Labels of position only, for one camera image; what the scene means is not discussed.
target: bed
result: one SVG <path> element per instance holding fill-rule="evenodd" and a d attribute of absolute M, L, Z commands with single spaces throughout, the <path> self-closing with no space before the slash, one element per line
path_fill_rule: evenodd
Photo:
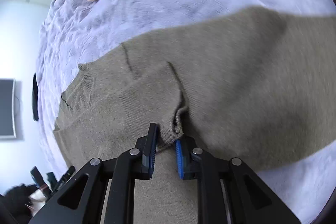
<path fill-rule="evenodd" d="M 61 92 L 121 42 L 153 29 L 190 24 L 261 5 L 297 15 L 335 15 L 332 0 L 53 0 L 36 62 L 41 146 L 57 178 L 67 169 L 53 136 Z M 321 212 L 335 186 L 336 142 L 297 163 L 258 175 L 303 224 Z"/>

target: wall-mounted tv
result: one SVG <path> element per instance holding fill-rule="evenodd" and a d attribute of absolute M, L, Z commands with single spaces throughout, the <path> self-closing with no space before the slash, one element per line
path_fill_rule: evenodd
<path fill-rule="evenodd" d="M 0 79 L 0 139 L 16 138 L 14 88 L 15 79 Z"/>

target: metal screw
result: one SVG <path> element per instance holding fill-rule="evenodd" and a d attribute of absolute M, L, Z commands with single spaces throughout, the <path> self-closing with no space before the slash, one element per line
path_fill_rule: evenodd
<path fill-rule="evenodd" d="M 233 158 L 233 159 L 231 160 L 231 162 L 232 162 L 233 165 L 235 165 L 235 166 L 239 166 L 239 165 L 241 165 L 242 160 L 239 159 L 239 158 Z"/>
<path fill-rule="evenodd" d="M 137 154 L 140 153 L 140 150 L 137 149 L 137 148 L 132 148 L 132 149 L 129 151 L 129 153 L 130 153 L 131 155 L 135 156 L 135 155 L 137 155 Z"/>
<path fill-rule="evenodd" d="M 98 158 L 93 158 L 92 160 L 90 160 L 90 164 L 93 166 L 96 166 L 100 163 L 100 159 Z"/>
<path fill-rule="evenodd" d="M 201 148 L 196 147 L 196 148 L 193 149 L 193 153 L 195 155 L 200 155 L 200 154 L 203 153 L 203 150 Z"/>

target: dark object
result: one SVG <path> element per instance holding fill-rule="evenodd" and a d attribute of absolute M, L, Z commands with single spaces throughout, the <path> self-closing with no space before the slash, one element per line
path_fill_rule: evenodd
<path fill-rule="evenodd" d="M 47 180 L 50 183 L 50 187 L 51 189 L 55 189 L 56 184 L 57 184 L 57 180 L 55 178 L 55 174 L 53 172 L 47 173 Z"/>
<path fill-rule="evenodd" d="M 22 184 L 0 195 L 0 223 L 28 224 L 32 216 L 26 205 L 31 205 L 29 196 L 36 190 L 35 185 Z"/>
<path fill-rule="evenodd" d="M 71 178 L 73 173 L 75 172 L 75 167 L 73 165 L 70 166 L 70 168 L 65 172 L 65 174 L 61 177 L 59 182 L 55 185 L 55 187 L 52 187 L 52 194 L 54 195 L 57 191 L 59 191 L 65 183 Z"/>
<path fill-rule="evenodd" d="M 44 196 L 47 199 L 51 198 L 51 190 L 49 186 L 44 182 L 43 177 L 41 176 L 41 173 L 38 171 L 36 166 L 34 166 L 34 168 L 30 171 L 30 174 L 37 187 L 42 191 Z"/>
<path fill-rule="evenodd" d="M 180 178 L 197 179 L 198 223 L 227 223 L 221 180 L 232 224 L 300 224 L 280 198 L 239 158 L 213 157 L 184 136 L 176 141 Z"/>
<path fill-rule="evenodd" d="M 159 127 L 151 123 L 147 136 L 118 158 L 93 158 L 32 218 L 30 224 L 100 223 L 108 181 L 112 179 L 104 223 L 133 223 L 135 180 L 153 174 Z"/>
<path fill-rule="evenodd" d="M 14 91 L 15 79 L 0 79 L 0 139 L 16 138 Z"/>
<path fill-rule="evenodd" d="M 33 108 L 33 119 L 34 121 L 39 120 L 39 112 L 37 110 L 37 95 L 39 92 L 39 87 L 36 82 L 36 74 L 33 77 L 33 90 L 31 92 L 31 107 Z"/>

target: ribbed cuff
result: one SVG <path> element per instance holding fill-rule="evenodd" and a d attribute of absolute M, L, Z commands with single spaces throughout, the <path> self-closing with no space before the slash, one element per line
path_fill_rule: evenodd
<path fill-rule="evenodd" d="M 186 111 L 180 83 L 169 63 L 145 73 L 125 90 L 118 91 L 132 136 L 146 135 L 151 122 L 160 125 L 159 148 L 182 137 L 180 115 Z"/>

